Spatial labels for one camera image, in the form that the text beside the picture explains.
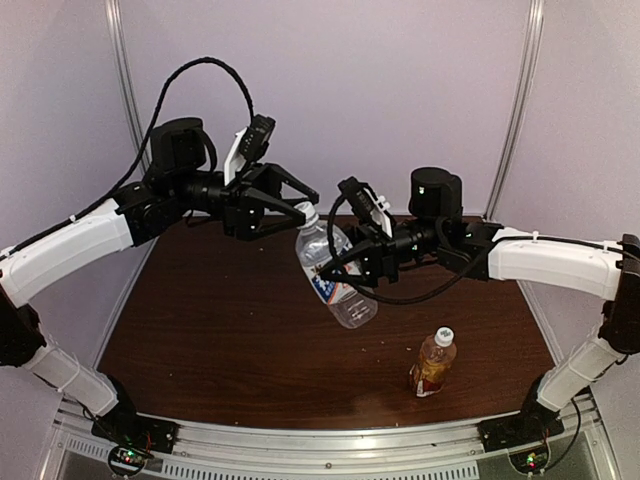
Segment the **amber tea bottle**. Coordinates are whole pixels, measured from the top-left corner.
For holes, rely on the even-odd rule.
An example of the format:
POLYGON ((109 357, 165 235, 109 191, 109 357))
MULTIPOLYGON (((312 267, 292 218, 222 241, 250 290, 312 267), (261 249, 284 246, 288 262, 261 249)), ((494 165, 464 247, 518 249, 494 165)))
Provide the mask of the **amber tea bottle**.
POLYGON ((434 335, 423 341, 418 359, 409 371, 411 390, 418 398, 425 398, 442 390, 457 357, 455 343, 447 348, 439 347, 434 341, 434 335))

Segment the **clear water bottle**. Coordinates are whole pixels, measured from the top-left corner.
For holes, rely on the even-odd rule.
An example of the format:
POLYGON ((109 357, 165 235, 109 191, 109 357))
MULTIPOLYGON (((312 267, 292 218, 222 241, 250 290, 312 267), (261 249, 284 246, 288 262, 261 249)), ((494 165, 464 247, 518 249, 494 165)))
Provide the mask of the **clear water bottle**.
POLYGON ((337 322, 346 329, 357 329, 378 312, 378 303, 352 286, 323 279, 319 272, 332 259, 327 234, 327 222, 315 214, 300 228, 295 251, 312 290, 337 322))

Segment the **white water bottle cap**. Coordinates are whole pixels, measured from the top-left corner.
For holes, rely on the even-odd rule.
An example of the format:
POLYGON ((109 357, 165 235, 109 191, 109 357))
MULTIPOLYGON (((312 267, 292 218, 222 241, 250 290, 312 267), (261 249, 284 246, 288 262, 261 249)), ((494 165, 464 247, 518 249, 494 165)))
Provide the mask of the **white water bottle cap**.
POLYGON ((295 208, 304 215, 304 223, 302 228, 308 228, 319 220, 319 215, 315 206, 310 201, 304 201, 295 206, 295 208))

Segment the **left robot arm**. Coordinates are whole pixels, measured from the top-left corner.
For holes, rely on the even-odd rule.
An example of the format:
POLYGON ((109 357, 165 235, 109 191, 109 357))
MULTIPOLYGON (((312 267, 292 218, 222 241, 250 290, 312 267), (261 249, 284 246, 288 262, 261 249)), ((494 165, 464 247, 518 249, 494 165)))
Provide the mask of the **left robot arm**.
POLYGON ((319 195, 283 167, 262 162, 275 121, 256 116, 237 133, 223 168, 199 118, 169 121, 150 133, 152 163, 142 180, 117 188, 88 213, 32 243, 1 253, 1 363, 23 367, 75 398, 96 425, 123 444, 137 442, 144 424, 121 384, 47 341, 30 300, 69 274, 162 235, 190 212, 221 222, 226 235, 252 241, 305 222, 297 200, 319 195))

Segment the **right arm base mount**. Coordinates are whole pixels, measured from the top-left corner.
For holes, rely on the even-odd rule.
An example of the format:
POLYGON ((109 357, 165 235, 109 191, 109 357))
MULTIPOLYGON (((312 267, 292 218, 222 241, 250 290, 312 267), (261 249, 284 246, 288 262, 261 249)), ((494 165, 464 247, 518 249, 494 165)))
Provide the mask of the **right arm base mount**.
POLYGON ((539 376, 533 382, 518 413, 483 420, 478 424, 485 452, 543 442, 548 434, 554 436, 565 431, 558 411, 549 410, 537 401, 542 378, 539 376))

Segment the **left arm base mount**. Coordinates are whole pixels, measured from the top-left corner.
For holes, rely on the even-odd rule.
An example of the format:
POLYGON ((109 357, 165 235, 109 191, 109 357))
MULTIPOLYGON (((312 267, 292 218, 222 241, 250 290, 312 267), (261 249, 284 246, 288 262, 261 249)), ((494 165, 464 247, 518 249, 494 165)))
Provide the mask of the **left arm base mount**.
POLYGON ((171 454, 178 424, 168 420, 142 416, 124 386, 108 376, 116 390, 117 403, 104 415, 94 415, 91 433, 113 443, 139 451, 171 454))

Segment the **white tea bottle cap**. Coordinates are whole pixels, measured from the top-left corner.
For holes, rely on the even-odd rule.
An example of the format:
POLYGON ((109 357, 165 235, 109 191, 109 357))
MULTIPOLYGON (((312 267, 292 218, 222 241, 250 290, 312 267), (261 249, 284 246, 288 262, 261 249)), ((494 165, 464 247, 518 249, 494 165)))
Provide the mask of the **white tea bottle cap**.
POLYGON ((447 348, 454 343, 454 331, 449 327, 440 327, 434 335, 435 343, 442 348, 447 348))

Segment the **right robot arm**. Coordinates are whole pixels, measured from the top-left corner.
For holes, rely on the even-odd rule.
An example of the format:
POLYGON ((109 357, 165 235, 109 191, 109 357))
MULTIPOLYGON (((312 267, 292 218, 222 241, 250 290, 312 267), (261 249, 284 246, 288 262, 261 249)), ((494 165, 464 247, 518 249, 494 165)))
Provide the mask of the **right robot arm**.
POLYGON ((365 296, 381 278, 394 283, 401 271, 424 259, 453 273, 434 290, 408 299, 427 301, 463 278, 516 280, 591 294, 603 300, 603 323, 569 358, 534 383, 512 430, 535 440, 551 419, 613 364, 639 352, 639 239, 586 241, 522 232, 487 221, 463 219, 462 181, 447 170, 422 167, 410 176, 411 220, 397 223, 386 201, 354 177, 339 184, 336 206, 348 203, 359 223, 344 253, 331 248, 319 271, 365 296))

